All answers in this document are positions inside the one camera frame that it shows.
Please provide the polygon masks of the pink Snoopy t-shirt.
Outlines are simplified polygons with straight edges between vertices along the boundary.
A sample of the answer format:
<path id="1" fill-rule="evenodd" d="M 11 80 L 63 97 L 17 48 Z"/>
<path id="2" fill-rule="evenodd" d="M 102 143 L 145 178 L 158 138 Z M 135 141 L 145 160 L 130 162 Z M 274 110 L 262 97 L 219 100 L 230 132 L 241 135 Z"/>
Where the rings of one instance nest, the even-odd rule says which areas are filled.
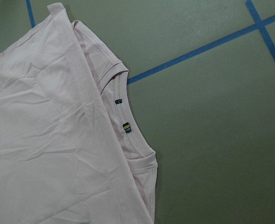
<path id="1" fill-rule="evenodd" d="M 128 69 L 62 3 L 0 53 L 0 224 L 152 224 Z"/>

